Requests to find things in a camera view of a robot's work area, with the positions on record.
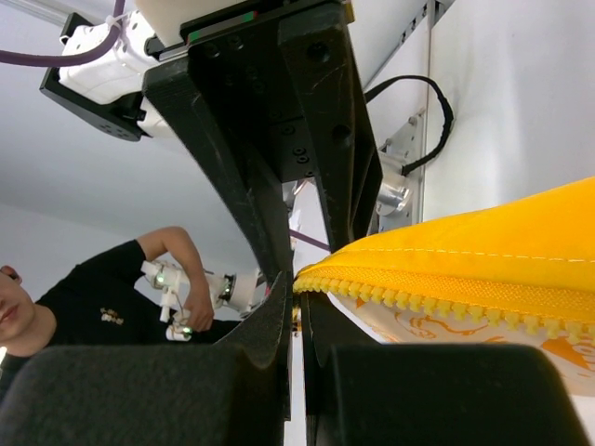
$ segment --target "person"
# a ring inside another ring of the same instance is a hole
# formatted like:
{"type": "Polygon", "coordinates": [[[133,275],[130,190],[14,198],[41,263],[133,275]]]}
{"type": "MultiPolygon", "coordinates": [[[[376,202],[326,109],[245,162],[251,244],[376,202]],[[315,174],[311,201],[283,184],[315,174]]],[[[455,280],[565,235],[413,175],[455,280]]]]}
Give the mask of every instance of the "person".
{"type": "Polygon", "coordinates": [[[20,368],[44,348],[64,345],[154,345],[171,343],[161,308],[135,289],[142,263],[170,253],[190,280],[184,304],[191,341],[212,344],[238,321],[216,321],[201,257],[186,230],[156,230],[77,265],[37,302],[22,288],[18,272],[0,269],[0,401],[20,368]]]}

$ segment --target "yellow zipper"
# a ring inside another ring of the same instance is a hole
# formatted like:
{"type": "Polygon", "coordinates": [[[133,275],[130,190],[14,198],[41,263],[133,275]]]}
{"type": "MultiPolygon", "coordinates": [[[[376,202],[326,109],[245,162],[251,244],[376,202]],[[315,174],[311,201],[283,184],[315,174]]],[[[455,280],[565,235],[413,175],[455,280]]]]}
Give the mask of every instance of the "yellow zipper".
{"type": "Polygon", "coordinates": [[[522,325],[529,335],[544,331],[555,339],[566,333],[571,344],[588,336],[595,345],[595,294],[582,291],[348,266],[306,268],[294,291],[332,293],[492,326],[504,321],[510,330],[522,325]]]}

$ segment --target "stitching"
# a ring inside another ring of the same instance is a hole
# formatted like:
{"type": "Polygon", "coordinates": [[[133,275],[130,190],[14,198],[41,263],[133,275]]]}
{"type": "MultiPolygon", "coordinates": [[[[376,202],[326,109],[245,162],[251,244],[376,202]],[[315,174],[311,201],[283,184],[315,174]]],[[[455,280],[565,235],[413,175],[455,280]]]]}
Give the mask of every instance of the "stitching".
{"type": "Polygon", "coordinates": [[[446,251],[444,249],[424,249],[424,248],[369,248],[369,249],[357,249],[353,251],[346,251],[347,253],[360,253],[360,252],[416,252],[416,253],[440,253],[440,254],[458,254],[458,255],[471,255],[471,256],[488,256],[488,257],[507,257],[507,258],[521,258],[528,260],[546,260],[548,262],[567,262],[567,263],[595,263],[595,260],[588,260],[585,258],[558,258],[558,257],[539,257],[539,256],[515,256],[512,254],[487,254],[487,253],[472,253],[471,251],[446,251]]]}

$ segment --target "black t-shirt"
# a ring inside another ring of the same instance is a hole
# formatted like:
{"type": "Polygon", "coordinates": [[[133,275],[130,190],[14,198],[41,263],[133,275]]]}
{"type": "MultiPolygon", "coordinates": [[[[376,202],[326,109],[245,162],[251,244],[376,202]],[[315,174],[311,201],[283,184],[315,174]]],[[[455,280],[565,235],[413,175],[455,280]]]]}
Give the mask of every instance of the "black t-shirt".
{"type": "MultiPolygon", "coordinates": [[[[134,288],[142,277],[140,269],[145,260],[144,252],[135,240],[77,265],[37,301],[56,317],[56,332],[47,346],[172,343],[165,337],[167,324],[159,321],[161,308],[134,288]]],[[[193,334],[191,343],[212,344],[238,323],[213,321],[211,330],[193,334]]],[[[0,400],[29,359],[5,357],[1,365],[0,400]]]]}

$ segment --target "metal cylinder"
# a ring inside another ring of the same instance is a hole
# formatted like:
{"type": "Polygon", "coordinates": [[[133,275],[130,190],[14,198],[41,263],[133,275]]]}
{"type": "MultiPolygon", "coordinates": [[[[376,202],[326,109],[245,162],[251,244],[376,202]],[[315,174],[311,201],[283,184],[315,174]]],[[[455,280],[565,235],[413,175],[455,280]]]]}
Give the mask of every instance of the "metal cylinder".
{"type": "Polygon", "coordinates": [[[377,199],[377,213],[388,216],[393,212],[401,212],[411,201],[411,184],[409,179],[401,175],[403,165],[393,156],[380,151],[382,166],[382,184],[377,199]]]}

